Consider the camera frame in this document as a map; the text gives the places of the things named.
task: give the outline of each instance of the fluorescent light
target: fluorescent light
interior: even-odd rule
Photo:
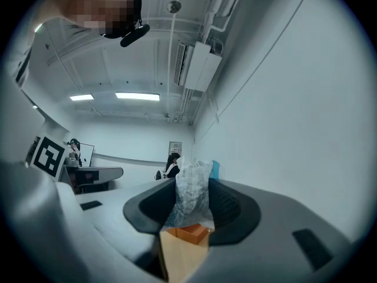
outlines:
[[[43,23],[39,24],[36,29],[34,29],[34,32],[37,32],[39,28],[42,26]]]
[[[93,100],[94,97],[91,94],[84,94],[83,96],[70,97],[72,101]]]
[[[118,98],[130,98],[133,100],[148,100],[148,101],[159,101],[159,94],[147,94],[147,93],[124,93],[117,92],[115,93]]]

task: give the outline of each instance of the air conditioning unit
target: air conditioning unit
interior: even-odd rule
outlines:
[[[196,42],[195,47],[180,44],[174,82],[187,89],[205,92],[222,57],[210,52],[211,46]]]
[[[193,56],[194,47],[191,45],[179,44],[177,59],[176,59],[176,72],[174,73],[174,83],[178,86],[184,86],[186,82],[187,72]]]

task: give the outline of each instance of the orange box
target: orange box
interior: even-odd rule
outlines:
[[[208,229],[200,224],[186,226],[185,228],[170,228],[167,232],[189,243],[198,244],[208,235]]]

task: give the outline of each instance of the plastic bag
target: plastic bag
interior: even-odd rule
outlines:
[[[169,227],[182,228],[199,223],[214,228],[209,209],[208,179],[212,161],[186,162],[184,157],[177,160],[180,169],[176,176],[176,204],[165,223]]]

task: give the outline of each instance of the headset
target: headset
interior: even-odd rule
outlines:
[[[112,29],[111,31],[100,34],[102,37],[108,38],[108,39],[116,39],[116,38],[122,38],[120,41],[120,45],[122,47],[127,47],[136,40],[140,39],[141,37],[145,36],[147,32],[150,30],[150,26],[148,24],[144,24],[141,20],[141,0],[134,0],[135,5],[137,5],[137,2],[140,3],[140,6],[134,8],[134,10],[137,11],[137,14],[135,14],[135,17],[137,18],[136,21],[130,23],[130,22],[121,22],[120,26],[117,28]]]

